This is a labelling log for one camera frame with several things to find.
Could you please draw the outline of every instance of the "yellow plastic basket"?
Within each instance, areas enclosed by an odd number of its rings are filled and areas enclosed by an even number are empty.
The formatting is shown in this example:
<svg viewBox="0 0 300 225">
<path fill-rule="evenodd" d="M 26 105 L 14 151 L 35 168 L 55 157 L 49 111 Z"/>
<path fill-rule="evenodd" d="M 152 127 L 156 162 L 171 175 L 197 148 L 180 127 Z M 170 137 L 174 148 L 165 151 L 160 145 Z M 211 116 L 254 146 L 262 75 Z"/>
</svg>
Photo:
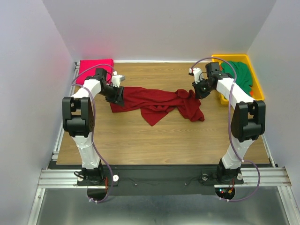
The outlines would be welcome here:
<svg viewBox="0 0 300 225">
<path fill-rule="evenodd" d="M 259 85 L 258 79 L 256 77 L 255 71 L 252 67 L 252 64 L 250 62 L 250 59 L 247 55 L 245 54 L 234 54 L 234 55 L 212 55 L 212 57 L 218 57 L 221 59 L 224 59 L 226 61 L 235 61 L 235 62 L 243 62 L 245 63 L 252 75 L 253 78 L 253 86 L 252 86 L 252 98 L 254 98 L 255 100 L 264 100 L 264 95 L 263 95 L 263 91 L 261 86 Z M 220 64 L 222 63 L 222 61 L 220 60 L 215 60 L 212 59 L 213 62 L 219 62 Z M 224 95 L 220 94 L 221 96 L 221 104 L 223 105 L 227 105 L 228 104 L 228 100 L 224 97 Z"/>
</svg>

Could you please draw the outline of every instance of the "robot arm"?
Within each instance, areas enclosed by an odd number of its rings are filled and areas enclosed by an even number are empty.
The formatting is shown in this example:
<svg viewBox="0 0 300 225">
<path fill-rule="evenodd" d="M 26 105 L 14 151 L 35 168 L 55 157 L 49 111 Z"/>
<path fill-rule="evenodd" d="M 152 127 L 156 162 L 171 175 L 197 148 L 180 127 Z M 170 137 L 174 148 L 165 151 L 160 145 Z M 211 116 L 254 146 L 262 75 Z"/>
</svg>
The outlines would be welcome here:
<svg viewBox="0 0 300 225">
<path fill-rule="evenodd" d="M 111 83 L 108 84 L 106 75 L 106 70 L 97 68 L 94 76 L 86 78 L 83 87 L 71 97 L 64 97 L 62 100 L 63 128 L 75 141 L 82 159 L 80 176 L 92 183 L 103 180 L 103 168 L 93 146 L 92 132 L 95 120 L 87 89 L 93 98 L 97 94 L 101 94 L 105 96 L 107 102 L 124 105 L 123 87 L 120 87 L 120 83 L 125 80 L 125 77 L 114 75 Z"/>
<path fill-rule="evenodd" d="M 230 74 L 222 73 L 218 62 L 212 62 L 206 65 L 208 79 L 204 79 L 202 70 L 199 68 L 190 69 L 189 74 L 193 75 L 195 81 L 196 98 L 203 99 L 207 97 L 212 90 L 217 90 L 229 99 L 230 89 L 233 78 Z M 234 108 L 231 122 L 231 133 L 233 135 L 233 145 L 241 158 L 244 158 L 250 145 L 259 135 L 264 133 L 265 129 L 265 103 L 256 101 L 247 95 L 237 84 L 232 90 L 232 99 L 230 105 Z M 232 179 L 240 172 L 241 161 L 236 156 L 231 145 L 229 145 L 226 154 L 222 157 L 218 165 L 219 180 Z"/>
</svg>

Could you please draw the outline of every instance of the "red cloth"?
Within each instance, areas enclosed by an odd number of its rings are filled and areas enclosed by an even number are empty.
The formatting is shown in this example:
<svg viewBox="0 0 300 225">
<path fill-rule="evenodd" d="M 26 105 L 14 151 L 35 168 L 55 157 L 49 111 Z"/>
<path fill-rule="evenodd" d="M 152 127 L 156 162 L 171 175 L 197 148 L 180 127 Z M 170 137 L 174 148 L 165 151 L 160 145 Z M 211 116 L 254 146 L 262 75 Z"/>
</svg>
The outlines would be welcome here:
<svg viewBox="0 0 300 225">
<path fill-rule="evenodd" d="M 195 98 L 195 93 L 178 89 L 175 93 L 164 90 L 145 89 L 140 87 L 124 87 L 124 106 L 110 104 L 113 113 L 127 112 L 141 109 L 142 117 L 154 126 L 170 111 L 178 108 L 185 119 L 190 121 L 204 121 L 204 115 L 199 109 L 201 105 L 199 99 Z"/>
<path fill-rule="evenodd" d="M 79 66 L 79 74 L 81 72 L 83 72 L 84 70 L 92 67 L 92 66 L 95 66 L 97 64 L 100 64 L 100 63 L 104 63 L 104 64 L 108 64 L 108 65 L 111 65 L 113 67 L 113 60 L 112 59 L 106 59 L 106 60 L 80 60 L 80 66 Z M 110 74 L 113 74 L 113 69 L 110 68 L 109 66 L 99 66 L 99 67 L 96 67 L 96 68 L 103 68 L 105 69 L 107 72 L 109 72 Z M 88 76 L 93 76 L 95 75 L 95 72 L 96 72 L 96 68 L 93 68 L 93 69 L 90 69 L 89 71 L 85 72 L 84 74 L 82 74 L 80 77 L 78 77 L 76 79 L 76 83 L 77 84 L 81 84 L 83 85 L 84 83 L 84 80 L 88 77 Z M 106 80 L 108 81 L 109 79 L 111 79 L 111 76 L 107 76 L 106 77 Z"/>
</svg>

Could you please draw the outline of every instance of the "white wall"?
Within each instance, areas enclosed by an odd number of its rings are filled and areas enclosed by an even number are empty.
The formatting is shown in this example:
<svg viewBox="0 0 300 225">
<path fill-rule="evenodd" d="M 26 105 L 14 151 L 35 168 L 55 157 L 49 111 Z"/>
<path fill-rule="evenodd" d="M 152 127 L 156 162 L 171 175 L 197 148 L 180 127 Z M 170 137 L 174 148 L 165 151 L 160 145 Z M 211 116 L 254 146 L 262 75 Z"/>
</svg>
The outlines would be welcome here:
<svg viewBox="0 0 300 225">
<path fill-rule="evenodd" d="M 43 0 L 74 60 L 246 53 L 276 0 Z"/>
<path fill-rule="evenodd" d="M 0 224 L 24 225 L 73 61 L 41 0 L 2 2 L 0 30 Z"/>
<path fill-rule="evenodd" d="M 300 1 L 277 0 L 248 54 L 266 96 L 266 139 L 300 205 Z"/>
</svg>

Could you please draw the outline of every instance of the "wooden table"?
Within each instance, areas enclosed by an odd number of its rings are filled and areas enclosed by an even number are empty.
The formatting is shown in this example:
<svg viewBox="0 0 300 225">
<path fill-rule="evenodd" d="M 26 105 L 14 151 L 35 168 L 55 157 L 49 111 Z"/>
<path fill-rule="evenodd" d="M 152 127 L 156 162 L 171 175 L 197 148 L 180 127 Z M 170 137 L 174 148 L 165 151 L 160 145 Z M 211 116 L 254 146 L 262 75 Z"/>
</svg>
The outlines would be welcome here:
<svg viewBox="0 0 300 225">
<path fill-rule="evenodd" d="M 175 92 L 193 89 L 188 75 L 190 63 L 119 63 L 119 74 L 126 76 L 122 86 L 138 86 Z M 198 64 L 203 71 L 205 64 Z M 229 146 L 227 106 L 213 91 L 201 100 L 204 122 L 190 122 L 177 109 L 151 127 L 140 110 L 112 113 L 101 95 L 95 97 L 94 142 L 102 156 L 113 165 L 217 164 Z M 245 155 L 255 163 L 269 163 L 261 138 Z M 58 165 L 80 165 L 75 142 L 64 133 Z"/>
</svg>

